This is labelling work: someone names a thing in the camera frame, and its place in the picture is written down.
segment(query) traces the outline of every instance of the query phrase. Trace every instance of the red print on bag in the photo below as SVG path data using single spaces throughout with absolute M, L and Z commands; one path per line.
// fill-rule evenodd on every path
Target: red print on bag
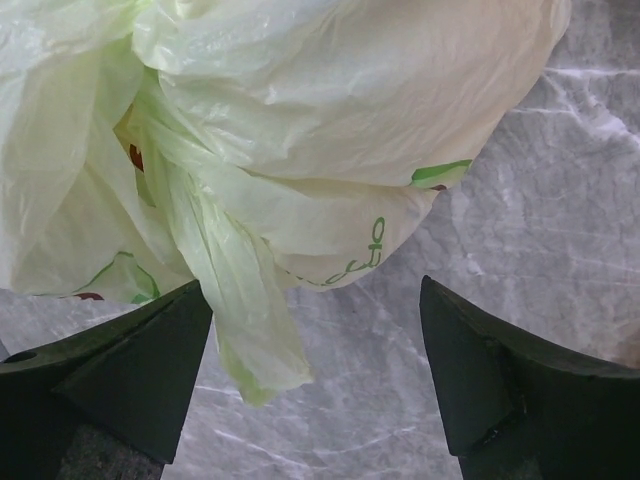
M 104 298 L 97 293 L 78 293 L 74 295 L 74 297 L 78 297 L 81 300 L 104 300 Z
M 131 157 L 131 163 L 135 165 L 135 167 L 144 172 L 144 163 L 142 163 L 142 153 L 138 150 L 138 147 L 135 145 L 129 145 L 129 157 Z

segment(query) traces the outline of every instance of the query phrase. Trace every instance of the black object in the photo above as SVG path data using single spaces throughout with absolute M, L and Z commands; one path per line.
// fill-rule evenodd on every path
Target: black object
M 0 363 L 0 479 L 159 479 L 210 326 L 193 282 Z
M 640 372 L 547 342 L 430 278 L 420 312 L 465 480 L 640 479 Z

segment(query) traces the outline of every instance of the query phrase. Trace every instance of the pale green plastic bag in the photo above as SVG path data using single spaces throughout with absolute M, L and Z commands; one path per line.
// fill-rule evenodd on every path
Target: pale green plastic bag
M 0 287 L 144 303 L 197 278 L 246 401 L 310 382 L 283 289 L 388 258 L 534 84 L 569 11 L 4 0 Z

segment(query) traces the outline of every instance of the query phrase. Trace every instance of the green print on bag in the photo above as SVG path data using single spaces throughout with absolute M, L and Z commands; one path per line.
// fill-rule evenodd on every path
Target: green print on bag
M 73 292 L 80 298 L 121 298 L 140 305 L 160 297 L 155 279 L 136 261 L 132 253 L 118 252 L 86 285 Z
M 302 277 L 296 278 L 300 281 L 307 282 L 310 285 L 315 285 L 316 287 L 330 287 L 338 283 L 350 273 L 356 273 L 362 270 L 376 268 L 382 261 L 382 240 L 384 239 L 385 226 L 386 222 L 384 220 L 384 217 L 379 217 L 373 224 L 373 230 L 371 232 L 372 243 L 369 245 L 370 257 L 366 263 L 360 262 L 358 260 L 352 260 L 347 264 L 344 272 L 332 275 L 327 280 L 325 280 L 324 283 L 314 283 Z
M 446 190 L 462 179 L 471 163 L 472 160 L 460 160 L 445 165 L 419 168 L 413 173 L 410 186 L 427 190 Z

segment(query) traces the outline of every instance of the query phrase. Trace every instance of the gray marble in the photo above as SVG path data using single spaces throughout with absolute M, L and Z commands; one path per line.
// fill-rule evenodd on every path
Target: gray marble
M 164 478 L 460 479 L 421 338 L 425 274 L 556 343 L 640 366 L 638 25 L 636 0 L 575 0 L 540 81 L 416 234 L 356 285 L 291 293 L 315 384 L 251 409 L 212 343 Z M 123 310 L 2 293 L 0 338 L 15 352 Z

